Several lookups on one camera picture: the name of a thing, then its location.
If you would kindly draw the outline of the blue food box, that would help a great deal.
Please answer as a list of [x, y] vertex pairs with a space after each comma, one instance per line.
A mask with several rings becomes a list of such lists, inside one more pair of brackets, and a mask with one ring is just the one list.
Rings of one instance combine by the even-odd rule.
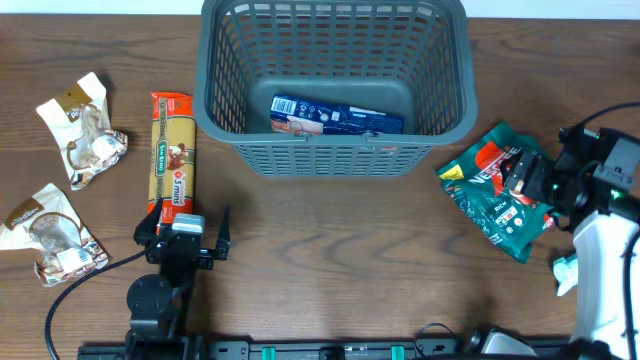
[[404, 118], [346, 104], [276, 94], [270, 105], [274, 132], [295, 135], [402, 134]]

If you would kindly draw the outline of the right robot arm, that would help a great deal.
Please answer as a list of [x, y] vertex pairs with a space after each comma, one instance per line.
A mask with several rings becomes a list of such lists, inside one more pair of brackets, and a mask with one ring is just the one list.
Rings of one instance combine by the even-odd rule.
[[444, 191], [517, 261], [550, 227], [571, 234], [577, 261], [577, 356], [639, 356], [639, 200], [631, 195], [638, 139], [602, 128], [561, 130], [550, 159], [501, 123], [440, 175]]

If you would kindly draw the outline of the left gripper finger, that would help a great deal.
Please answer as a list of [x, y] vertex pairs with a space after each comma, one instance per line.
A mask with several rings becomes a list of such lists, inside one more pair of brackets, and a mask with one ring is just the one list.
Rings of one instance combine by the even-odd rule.
[[215, 259], [226, 260], [229, 254], [231, 236], [229, 227], [230, 207], [226, 206], [216, 239]]
[[163, 199], [156, 201], [149, 214], [135, 228], [133, 239], [139, 246], [150, 246], [156, 240], [157, 225], [162, 214]]

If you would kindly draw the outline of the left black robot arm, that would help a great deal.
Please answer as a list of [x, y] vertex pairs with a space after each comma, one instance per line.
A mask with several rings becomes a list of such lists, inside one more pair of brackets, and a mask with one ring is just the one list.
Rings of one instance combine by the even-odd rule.
[[202, 336], [183, 333], [197, 272], [211, 270], [228, 257], [230, 209], [225, 208], [213, 249], [204, 248], [205, 219], [180, 213], [172, 224], [161, 223], [162, 203], [134, 231], [134, 241], [144, 247], [144, 257], [157, 265], [156, 274], [138, 278], [127, 293], [131, 311], [125, 341], [126, 359], [195, 360], [209, 357]]

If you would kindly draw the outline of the green Nescafe coffee bag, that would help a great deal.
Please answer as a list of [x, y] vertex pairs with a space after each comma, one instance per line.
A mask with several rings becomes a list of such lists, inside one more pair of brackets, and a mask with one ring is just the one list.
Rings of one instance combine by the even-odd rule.
[[550, 207], [503, 185], [500, 166], [538, 142], [501, 122], [462, 155], [436, 171], [444, 192], [495, 246], [526, 263], [536, 238], [553, 226]]

